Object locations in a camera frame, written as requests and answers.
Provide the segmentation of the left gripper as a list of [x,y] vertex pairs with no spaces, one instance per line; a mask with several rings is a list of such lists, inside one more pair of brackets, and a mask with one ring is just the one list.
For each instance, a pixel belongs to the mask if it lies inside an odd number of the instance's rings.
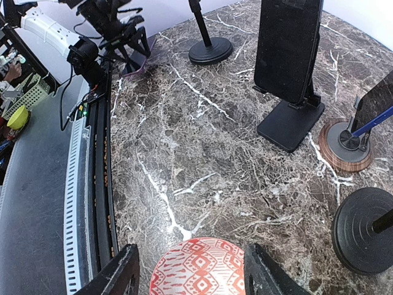
[[[130,56],[126,49],[120,48],[131,41],[131,47],[134,50],[149,58],[151,51],[146,36],[146,29],[143,26],[137,28],[142,22],[144,22],[144,18],[141,15],[131,17],[126,23],[122,23],[120,20],[110,22],[103,29],[103,41],[99,44],[99,48],[108,49],[106,50],[106,56],[109,59],[129,63]],[[120,53],[117,54],[112,49],[117,49]]]

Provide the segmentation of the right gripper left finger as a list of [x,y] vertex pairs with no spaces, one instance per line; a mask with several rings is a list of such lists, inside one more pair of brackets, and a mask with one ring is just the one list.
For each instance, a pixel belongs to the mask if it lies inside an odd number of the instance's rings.
[[138,295],[140,279],[137,244],[125,245],[105,268],[76,295]]

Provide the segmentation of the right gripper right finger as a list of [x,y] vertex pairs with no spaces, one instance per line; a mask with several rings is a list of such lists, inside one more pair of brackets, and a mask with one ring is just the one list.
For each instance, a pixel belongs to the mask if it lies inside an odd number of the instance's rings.
[[257,243],[244,252],[244,282],[246,294],[309,295]]

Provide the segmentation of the black phone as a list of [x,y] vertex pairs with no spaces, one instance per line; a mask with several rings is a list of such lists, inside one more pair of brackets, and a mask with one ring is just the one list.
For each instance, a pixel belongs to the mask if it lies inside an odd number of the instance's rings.
[[[156,43],[156,37],[151,36],[151,37],[148,37],[147,40],[148,40],[148,44],[150,47],[150,51],[152,52],[152,48]],[[128,76],[139,74],[139,73],[143,72],[144,66],[145,66],[146,61],[148,59],[134,49],[133,49],[132,54],[129,56],[130,56],[130,62],[125,63],[125,67],[122,71],[122,77],[128,77]]]
[[306,97],[319,39],[323,2],[262,1],[255,85],[282,100]]

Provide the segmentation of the pole phone stand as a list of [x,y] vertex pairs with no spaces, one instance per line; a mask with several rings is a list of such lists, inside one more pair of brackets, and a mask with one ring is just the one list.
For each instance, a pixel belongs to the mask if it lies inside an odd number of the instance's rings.
[[365,187],[346,197],[333,219],[332,243],[352,272],[375,275],[392,267],[392,194]]
[[210,37],[201,13],[199,0],[189,0],[189,6],[193,12],[199,27],[202,41],[194,44],[189,50],[189,60],[194,65],[215,65],[226,60],[233,52],[232,43],[224,37]]

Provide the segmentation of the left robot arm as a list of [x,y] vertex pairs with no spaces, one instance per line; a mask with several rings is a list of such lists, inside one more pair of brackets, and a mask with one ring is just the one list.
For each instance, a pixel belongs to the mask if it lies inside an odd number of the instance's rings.
[[105,75],[96,60],[101,49],[106,50],[111,59],[132,68],[136,63],[127,54],[126,47],[150,57],[146,30],[141,26],[143,17],[136,14],[127,22],[117,17],[126,1],[65,1],[65,4],[91,24],[99,34],[100,44],[64,28],[45,15],[37,1],[4,1],[3,9],[8,25],[29,31],[55,48],[71,65],[74,74],[82,76],[90,87],[99,85]]

